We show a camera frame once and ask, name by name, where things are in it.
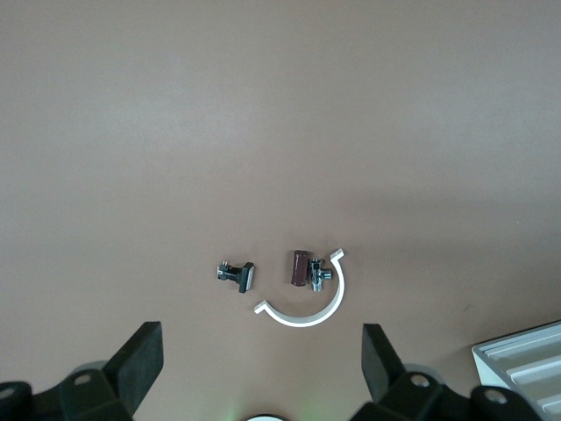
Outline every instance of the small hardware part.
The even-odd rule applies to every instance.
[[[295,250],[295,264],[292,268],[292,281],[295,287],[305,287],[308,283],[308,260],[312,252],[305,250]]]
[[[222,262],[217,269],[218,279],[221,281],[226,281],[227,279],[234,281],[239,285],[238,291],[244,294],[248,289],[252,287],[253,271],[255,270],[255,265],[248,261],[241,268],[235,268],[230,266],[225,260]]]
[[[324,279],[332,279],[333,272],[330,269],[322,269],[322,259],[312,259],[308,261],[309,277],[312,281],[312,289],[315,292],[322,290]]]

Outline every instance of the black plastic part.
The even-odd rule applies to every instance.
[[[218,266],[217,278],[221,281],[234,281],[238,286],[238,292],[245,294],[245,292],[252,287],[253,271],[255,265],[248,261],[241,268],[230,266],[226,261]]]
[[[1,383],[0,421],[131,421],[163,362],[161,323],[146,322],[102,370],[74,373],[35,396],[27,383]]]
[[[19,419],[32,400],[32,387],[25,382],[0,383],[0,419]]]
[[[59,385],[60,404],[68,421],[132,421],[101,370],[84,370]]]
[[[245,294],[245,292],[252,287],[252,277],[253,277],[253,263],[248,261],[242,267],[239,274],[239,288],[238,292]]]
[[[373,402],[351,421],[541,421],[511,390],[479,387],[468,399],[430,375],[408,372],[379,325],[363,327],[362,371]],[[489,389],[499,391],[504,402],[489,399]]]
[[[505,403],[495,403],[485,397],[489,389],[498,390],[507,398]],[[509,421],[541,421],[534,409],[526,400],[512,390],[488,386],[479,386],[472,390],[472,402],[478,408],[478,413],[491,420]]]
[[[145,322],[103,367],[111,387],[132,415],[164,367],[160,322]]]
[[[377,403],[404,373],[400,357],[380,325],[362,329],[362,374],[372,400]]]

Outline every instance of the screw hole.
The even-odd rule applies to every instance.
[[[74,379],[74,385],[80,386],[82,384],[89,383],[91,381],[91,375],[80,375]]]
[[[493,403],[504,405],[506,402],[508,402],[507,397],[504,396],[499,390],[487,389],[484,394],[485,397]]]
[[[430,386],[429,379],[424,375],[413,375],[411,377],[411,382],[415,384],[417,388],[428,388]]]
[[[14,393],[16,393],[16,390],[14,388],[0,390],[0,399],[6,399],[7,397],[12,396]]]

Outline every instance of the curved white bracket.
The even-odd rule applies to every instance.
[[[344,294],[344,277],[343,277],[343,269],[341,268],[341,264],[339,263],[339,259],[344,256],[343,249],[339,248],[335,253],[333,253],[330,257],[331,264],[337,270],[337,274],[339,275],[339,285],[337,286],[337,292],[335,296],[319,313],[314,314],[313,316],[307,316],[305,318],[292,318],[287,316],[286,314],[282,314],[278,310],[275,310],[271,304],[267,300],[262,301],[261,303],[255,306],[255,314],[259,314],[263,310],[269,313],[269,316],[274,318],[277,322],[282,323],[286,326],[292,327],[309,327],[313,325],[319,325],[320,323],[324,322],[331,315],[337,311],[341,301],[343,301],[343,294]]]

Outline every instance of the metal screw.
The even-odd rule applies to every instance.
[[[10,397],[14,393],[16,393],[16,390],[14,390],[14,388],[7,388],[4,390],[0,390],[0,400]]]
[[[74,385],[80,386],[81,384],[89,383],[91,375],[80,375],[74,379]]]
[[[412,375],[411,382],[419,388],[428,388],[430,386],[429,379],[424,375]]]
[[[333,274],[330,269],[322,269],[323,260],[308,260],[309,276],[312,280],[312,290],[315,292],[322,290],[322,283],[325,279],[331,279]]]
[[[499,390],[496,389],[487,389],[484,392],[485,397],[493,402],[493,403],[498,403],[500,405],[504,405],[506,402],[508,402],[508,399],[506,396],[504,396]]]

